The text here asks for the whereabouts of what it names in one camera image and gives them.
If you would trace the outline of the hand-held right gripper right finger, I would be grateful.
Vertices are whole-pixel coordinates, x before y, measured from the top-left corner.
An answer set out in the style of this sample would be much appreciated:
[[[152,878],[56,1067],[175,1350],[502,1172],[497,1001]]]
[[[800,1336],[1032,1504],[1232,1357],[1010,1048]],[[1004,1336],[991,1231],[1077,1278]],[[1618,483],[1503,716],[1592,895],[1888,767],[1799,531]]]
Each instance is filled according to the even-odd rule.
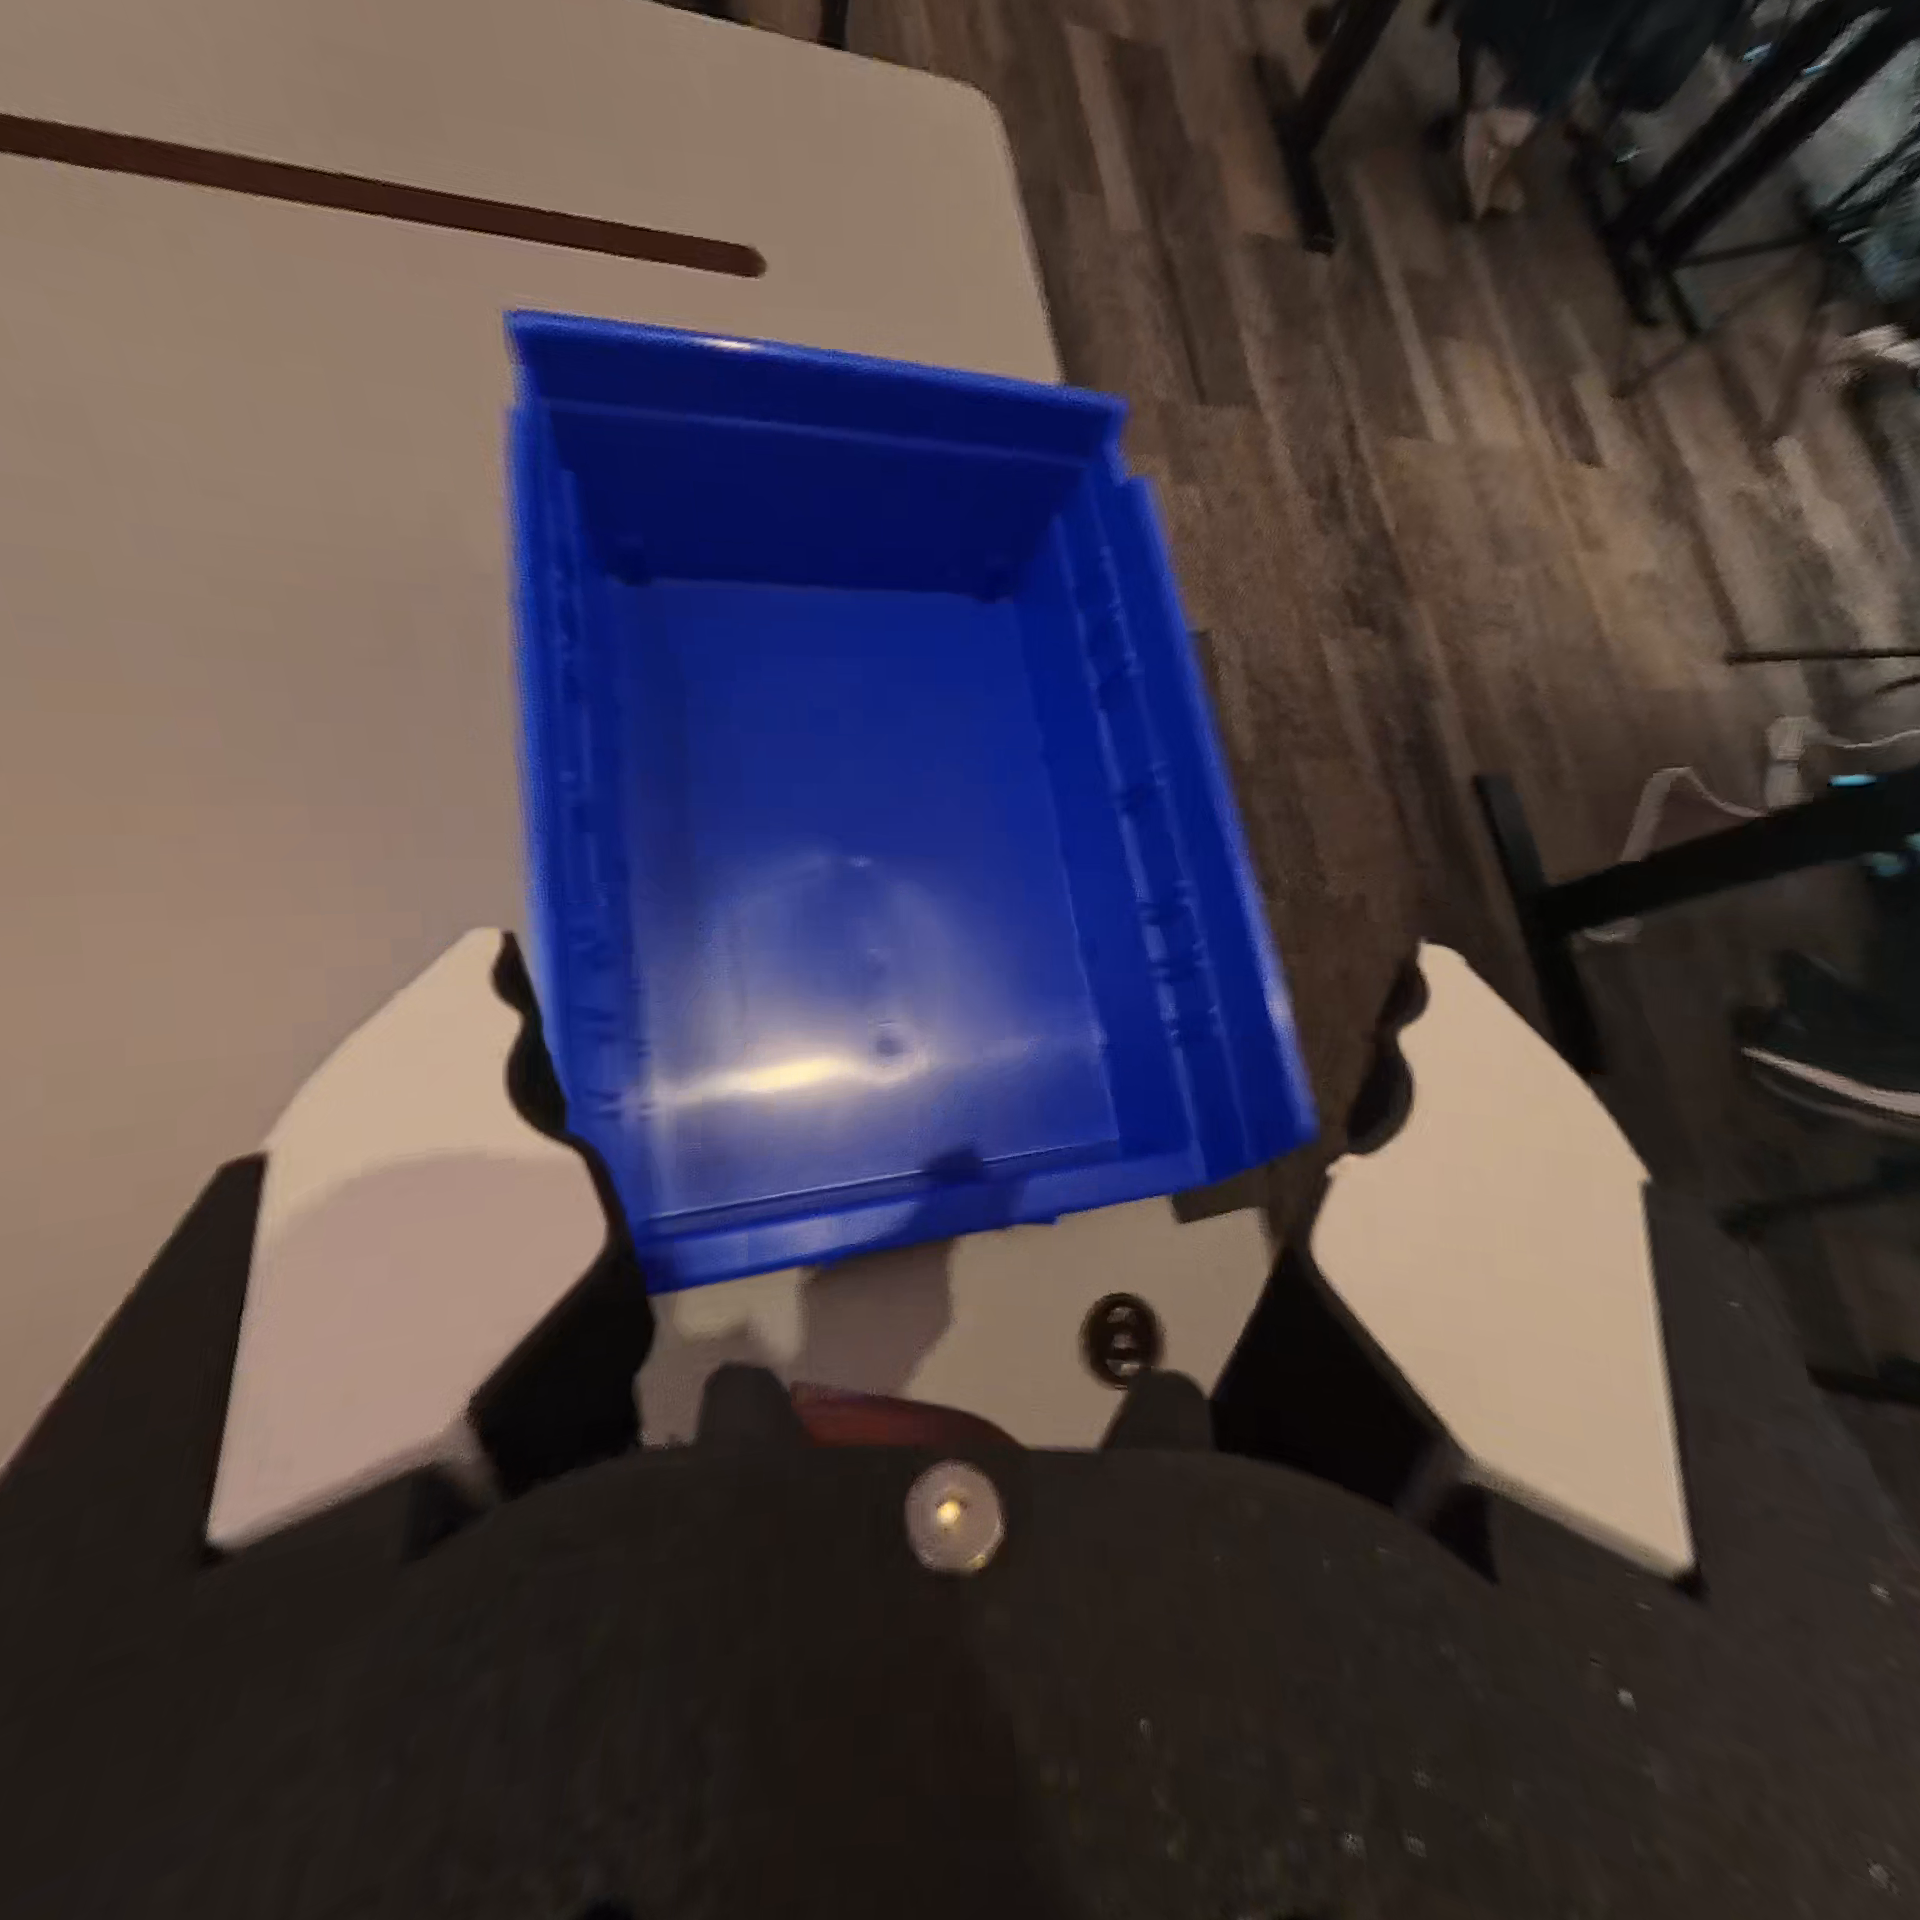
[[[1695,1542],[1647,1172],[1453,949],[1396,973],[1306,1221],[1216,1382],[1216,1443],[1493,1577],[1506,1501],[1653,1577]]]

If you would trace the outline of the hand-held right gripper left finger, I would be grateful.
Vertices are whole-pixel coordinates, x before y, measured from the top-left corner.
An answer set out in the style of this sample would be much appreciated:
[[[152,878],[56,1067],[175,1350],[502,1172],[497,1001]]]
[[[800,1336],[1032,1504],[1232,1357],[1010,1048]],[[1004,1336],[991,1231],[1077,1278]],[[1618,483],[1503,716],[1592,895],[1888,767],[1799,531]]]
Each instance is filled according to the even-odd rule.
[[[263,1545],[401,1476],[481,1504],[622,1456],[654,1336],[521,949],[470,931],[268,1135],[208,1545]]]

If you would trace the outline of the blue plastic bin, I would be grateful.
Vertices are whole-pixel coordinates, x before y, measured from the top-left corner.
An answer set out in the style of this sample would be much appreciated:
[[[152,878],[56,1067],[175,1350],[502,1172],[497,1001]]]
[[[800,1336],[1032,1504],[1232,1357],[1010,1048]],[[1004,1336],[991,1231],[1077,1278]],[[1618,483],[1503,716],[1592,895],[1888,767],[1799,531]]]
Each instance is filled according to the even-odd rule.
[[[1122,397],[504,333],[528,969],[650,1288],[1317,1139]]]

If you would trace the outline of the round table grommet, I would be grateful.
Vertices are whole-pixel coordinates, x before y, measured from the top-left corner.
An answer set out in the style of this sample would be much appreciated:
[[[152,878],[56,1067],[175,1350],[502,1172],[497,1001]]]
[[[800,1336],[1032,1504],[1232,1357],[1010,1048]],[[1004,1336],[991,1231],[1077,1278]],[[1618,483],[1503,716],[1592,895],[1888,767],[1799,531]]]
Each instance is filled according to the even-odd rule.
[[[1084,1317],[1078,1352],[1097,1382],[1126,1389],[1164,1364],[1161,1319],[1152,1303],[1134,1291],[1103,1293]]]

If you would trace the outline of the black desk frame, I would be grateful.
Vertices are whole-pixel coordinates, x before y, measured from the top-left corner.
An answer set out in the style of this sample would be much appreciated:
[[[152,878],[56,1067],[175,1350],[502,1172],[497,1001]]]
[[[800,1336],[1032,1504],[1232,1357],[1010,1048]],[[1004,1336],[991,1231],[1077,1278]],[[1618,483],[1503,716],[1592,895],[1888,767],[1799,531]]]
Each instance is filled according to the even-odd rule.
[[[1304,85],[1293,81],[1280,54],[1254,61],[1293,222],[1312,253],[1329,256],[1337,246],[1320,148],[1400,8],[1400,1],[1309,4],[1303,33],[1317,59]],[[1682,347],[1700,344],[1761,287],[1750,280],[1709,319],[1689,289],[1689,275],[1802,246],[1838,256],[1845,219],[1864,204],[1864,191],[1848,189],[1831,208],[1802,212],[1778,241],[1713,249],[1708,240],[1857,94],[1914,51],[1914,25],[1914,4],[1809,4],[1764,44],[1746,75],[1647,175],[1606,159],[1590,137],[1575,139],[1580,204],[1634,325],[1671,321]]]
[[[1575,940],[1752,885],[1889,852],[1918,830],[1918,769],[1794,803],[1752,822],[1549,879],[1520,790],[1476,774],[1472,792],[1516,912],[1520,941],[1553,1051],[1590,1080],[1604,1067],[1600,1028],[1575,960]]]

